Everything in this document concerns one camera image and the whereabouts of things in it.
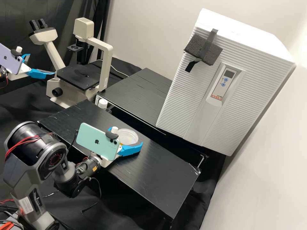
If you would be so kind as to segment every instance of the robotic arm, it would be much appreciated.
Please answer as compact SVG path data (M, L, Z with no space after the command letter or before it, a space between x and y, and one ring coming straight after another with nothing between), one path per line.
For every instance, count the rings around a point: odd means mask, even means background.
M85 182L101 168L101 159L90 156L75 165L67 160L68 149L53 133L33 122L15 127L4 143L4 181L11 188L19 216L36 230L56 230L59 223L46 211L38 189L50 175L54 186L76 197Z

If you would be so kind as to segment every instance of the white bottle cap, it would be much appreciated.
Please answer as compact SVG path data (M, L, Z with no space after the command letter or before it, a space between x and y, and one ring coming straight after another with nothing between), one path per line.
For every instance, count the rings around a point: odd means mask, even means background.
M113 126L111 129L111 133L117 134L117 131L118 131L118 127Z
M99 108L102 108L102 109L106 109L107 108L107 106L108 106L108 101L106 100L106 99L100 99L99 101L98 101L98 107Z
M21 47L21 46L17 46L17 47L16 47L16 51L17 51L18 53L21 53L22 47Z

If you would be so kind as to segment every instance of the black tabletop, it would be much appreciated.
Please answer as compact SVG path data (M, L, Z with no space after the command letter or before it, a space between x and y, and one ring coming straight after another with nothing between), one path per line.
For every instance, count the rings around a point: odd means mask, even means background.
M100 130L107 130L111 126L134 130L87 100L42 119L39 124L71 143L75 130L82 122ZM190 164L134 131L143 141L141 152L117 159L107 170L173 219L198 173ZM89 150L76 143L74 147L85 155L90 154Z
M170 79L145 68L98 94L155 126L171 84Z

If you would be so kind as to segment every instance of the incubator control panel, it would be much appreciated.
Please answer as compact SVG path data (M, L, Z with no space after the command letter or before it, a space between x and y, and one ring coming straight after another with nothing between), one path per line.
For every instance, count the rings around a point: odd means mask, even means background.
M233 70L233 69L226 67L224 69L219 81L217 82L215 89L213 90L213 92L211 94L211 97L221 101L223 99L223 97L225 96L225 94L226 94L231 82L235 78L236 74L237 74L236 70Z

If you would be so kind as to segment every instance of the mint green iphone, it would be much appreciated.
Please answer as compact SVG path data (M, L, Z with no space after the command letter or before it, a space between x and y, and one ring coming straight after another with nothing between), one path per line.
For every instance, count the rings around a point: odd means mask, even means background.
M80 125L76 142L109 161L115 160L120 144L118 139L111 140L105 132L86 123Z

